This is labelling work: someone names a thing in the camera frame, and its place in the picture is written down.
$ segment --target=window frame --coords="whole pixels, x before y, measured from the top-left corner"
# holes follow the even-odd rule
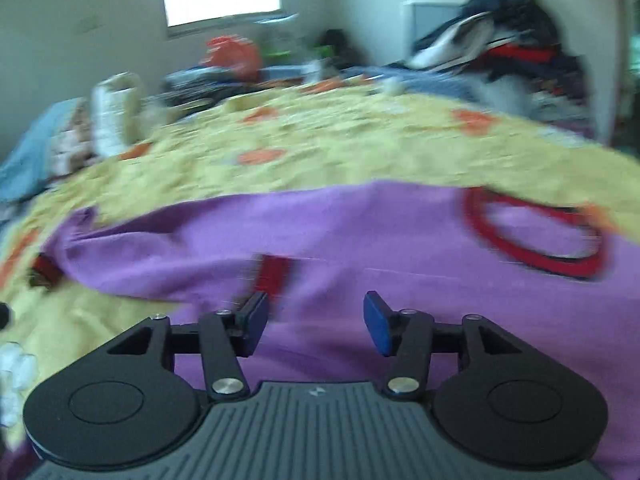
[[[198,20],[197,22],[181,23],[180,25],[169,25],[166,15],[166,2],[162,0],[162,15],[164,16],[164,26],[169,38],[196,34],[212,28],[230,28],[243,23],[254,23],[260,20],[272,20],[288,16],[285,10],[284,0],[280,0],[280,8],[269,12],[250,12],[247,14],[230,14],[219,18],[209,18],[208,20]]]

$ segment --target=purple fabric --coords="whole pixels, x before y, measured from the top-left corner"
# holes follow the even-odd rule
[[[575,233],[521,208],[495,212],[525,240],[575,252]],[[96,212],[72,214],[46,253],[65,273],[108,294],[172,300],[172,322],[194,322],[246,285],[255,253],[298,259],[255,356],[241,360],[260,380],[380,379],[362,320],[378,291],[394,309],[442,322],[482,314],[569,366],[603,392],[610,409],[596,462],[616,480],[640,476],[640,248],[613,236],[607,273],[575,282],[512,264],[467,229],[462,192],[377,182],[302,192],[181,203],[92,231]],[[430,384],[454,362],[434,357]],[[199,358],[176,371],[202,387]]]

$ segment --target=silver screw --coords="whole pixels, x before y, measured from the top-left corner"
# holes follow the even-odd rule
[[[396,377],[386,386],[395,394],[410,394],[420,387],[420,383],[412,377]]]
[[[232,395],[241,392],[244,388],[244,383],[233,377],[225,377],[224,379],[218,379],[211,387],[217,394]]]

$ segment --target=gray ribbed panel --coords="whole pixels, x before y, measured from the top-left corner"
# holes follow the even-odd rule
[[[438,436],[424,410],[369,383],[264,383],[221,404],[184,446],[128,471],[45,464],[31,480],[606,480],[589,463],[553,472],[506,471]]]

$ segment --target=yellow blanket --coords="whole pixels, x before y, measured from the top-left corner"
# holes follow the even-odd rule
[[[41,195],[7,237],[4,257],[33,228],[38,240],[18,258],[0,291],[14,312],[0,344],[18,342],[37,357],[31,388],[151,313],[174,307],[107,296],[72,282],[50,293],[26,285],[39,245],[82,206],[98,205],[99,221],[108,224],[222,194],[380,178],[491,184],[539,202],[596,204],[621,232],[640,240],[640,166],[633,159],[591,143],[569,147],[548,126],[484,116],[462,102],[366,92],[356,87],[309,96],[275,89],[239,96],[156,131],[146,155],[107,160]],[[10,443],[22,437],[18,422],[9,430]]]

